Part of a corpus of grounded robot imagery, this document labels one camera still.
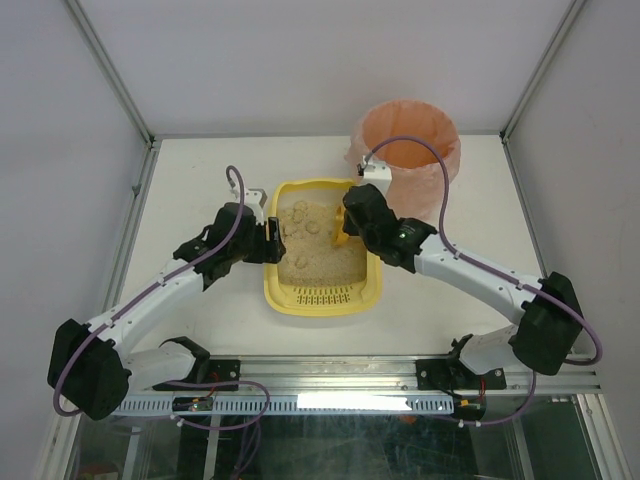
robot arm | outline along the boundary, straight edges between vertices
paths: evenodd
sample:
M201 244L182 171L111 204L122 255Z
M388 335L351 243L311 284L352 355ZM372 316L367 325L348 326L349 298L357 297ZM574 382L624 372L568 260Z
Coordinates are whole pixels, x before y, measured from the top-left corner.
M395 216L383 194L391 180L390 171L387 168L385 172L382 166L381 162L365 165L360 170L362 183L344 196L344 232L359 235L367 249L388 265L442 280L493 307L512 323L486 335L467 335L454 341L452 368L482 375L523 363L538 373L555 375L582 327L566 312L522 286L531 285L580 312L571 282L555 272L539 279L468 255L494 271L518 278L520 284L514 285L462 261L460 255L467 252L457 246L458 252L452 252L433 226ZM369 181L371 174L375 174L374 182Z
M131 352L168 309L205 291L227 275L234 263L280 261L285 248L278 220L264 221L265 200L264 192L248 190L231 240L216 254L197 262L231 230L240 205L227 203L218 211L213 224L182 244L158 275L134 295L134 300L141 299L139 302L119 304L84 325L68 320L60 326L49 366L49 385L55 387L78 346L103 326L107 328L78 357L62 386L62 394L90 418L99 420L109 415L129 390L176 379L202 383L209 371L209 352L186 337L167 340L157 349Z

clump of litter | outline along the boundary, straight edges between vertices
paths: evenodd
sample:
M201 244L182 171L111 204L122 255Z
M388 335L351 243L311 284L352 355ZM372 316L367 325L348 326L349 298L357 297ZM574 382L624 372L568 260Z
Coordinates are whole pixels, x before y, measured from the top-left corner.
M287 253L278 277L287 285L333 287L363 281L367 250L357 237L342 246L332 243L336 206L303 200L277 213Z

sifting grate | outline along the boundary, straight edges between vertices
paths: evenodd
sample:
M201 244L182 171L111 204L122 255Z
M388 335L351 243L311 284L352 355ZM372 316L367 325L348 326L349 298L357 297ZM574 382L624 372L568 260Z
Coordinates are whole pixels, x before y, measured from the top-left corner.
M327 288L296 287L293 289L298 305L340 305L349 303L352 290L353 287L351 285Z

white table surface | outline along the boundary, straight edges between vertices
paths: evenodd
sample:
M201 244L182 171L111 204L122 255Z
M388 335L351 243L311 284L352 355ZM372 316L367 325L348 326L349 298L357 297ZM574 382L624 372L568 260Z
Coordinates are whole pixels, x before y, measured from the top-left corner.
M539 274L499 138L461 140L448 236L494 261ZM348 146L348 137L164 140L123 298L149 281L180 244L212 223L218 209L232 200L226 165L236 165L247 186L272 194L285 180L347 177L343 156ZM264 298L262 268L236 264L204 294L168 312L136 350L186 335L219 355L440 354L450 349L453 338L508 324L449 285L386 265L382 298L366 312L321 319L283 315Z

orange trash bag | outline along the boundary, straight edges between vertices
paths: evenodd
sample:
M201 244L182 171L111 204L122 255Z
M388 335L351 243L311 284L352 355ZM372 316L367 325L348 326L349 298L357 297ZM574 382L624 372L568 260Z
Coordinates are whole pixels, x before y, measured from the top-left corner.
M394 135L414 135L429 142L442 156L449 181L460 169L460 137L451 119L439 108L418 100L392 100L369 110L356 123L345 160L356 182L356 166L378 143ZM392 181L387 203L398 217L432 222L442 203L444 178L435 156L422 145L399 140L381 148L374 159L387 162Z

